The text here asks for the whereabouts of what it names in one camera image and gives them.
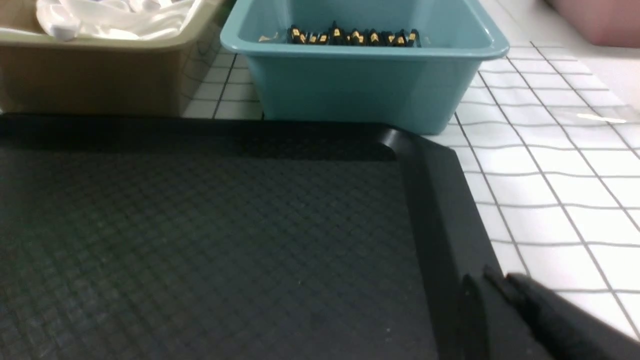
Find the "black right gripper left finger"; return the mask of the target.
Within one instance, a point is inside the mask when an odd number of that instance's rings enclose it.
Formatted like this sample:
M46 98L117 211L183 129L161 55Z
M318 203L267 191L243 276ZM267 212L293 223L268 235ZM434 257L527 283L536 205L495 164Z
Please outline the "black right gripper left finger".
M466 275L459 290L464 360L550 360L521 315L488 280Z

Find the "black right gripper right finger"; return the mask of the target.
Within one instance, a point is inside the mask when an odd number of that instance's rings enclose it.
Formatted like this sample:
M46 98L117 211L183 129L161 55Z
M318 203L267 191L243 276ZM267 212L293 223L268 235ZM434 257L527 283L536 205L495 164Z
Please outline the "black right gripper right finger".
M519 315L554 360L637 360L639 342L565 300L523 273L489 266L483 278Z

